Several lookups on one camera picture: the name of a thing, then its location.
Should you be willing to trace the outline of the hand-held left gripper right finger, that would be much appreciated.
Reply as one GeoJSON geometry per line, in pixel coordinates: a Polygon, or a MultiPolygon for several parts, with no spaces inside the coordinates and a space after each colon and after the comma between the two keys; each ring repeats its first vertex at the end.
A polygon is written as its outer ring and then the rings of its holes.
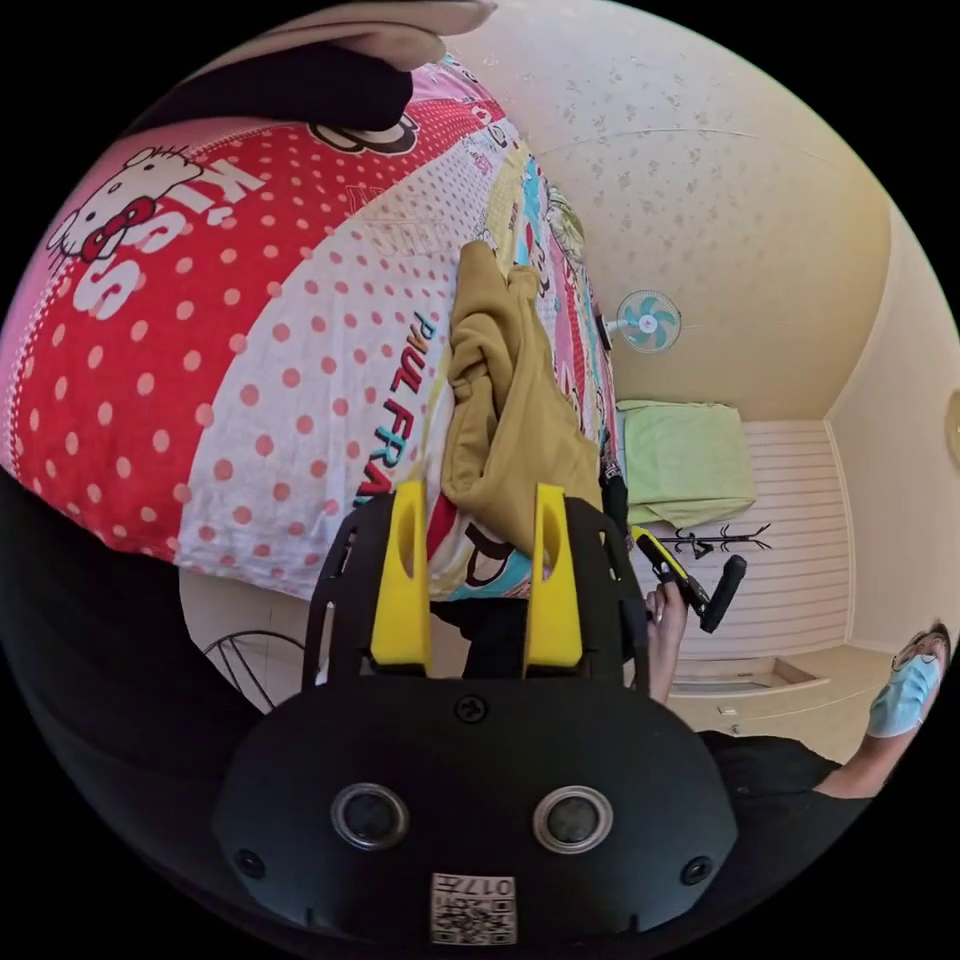
{"type": "Polygon", "coordinates": [[[583,656],[564,491],[539,484],[527,604],[524,667],[576,669],[583,656]]]}

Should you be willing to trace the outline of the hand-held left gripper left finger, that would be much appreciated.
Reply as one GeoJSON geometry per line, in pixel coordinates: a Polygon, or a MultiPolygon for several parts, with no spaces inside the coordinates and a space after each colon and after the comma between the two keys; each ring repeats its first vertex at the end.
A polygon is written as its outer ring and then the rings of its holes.
{"type": "Polygon", "coordinates": [[[426,527],[424,484],[399,484],[391,500],[371,636],[376,666],[431,664],[426,527]]]}

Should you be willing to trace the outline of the person's right hand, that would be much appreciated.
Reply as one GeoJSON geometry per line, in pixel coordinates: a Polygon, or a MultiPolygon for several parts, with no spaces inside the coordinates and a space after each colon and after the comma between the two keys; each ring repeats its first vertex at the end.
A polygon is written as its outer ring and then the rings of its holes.
{"type": "Polygon", "coordinates": [[[674,580],[660,583],[645,599],[650,697],[665,705],[688,622],[688,605],[674,580]]]}

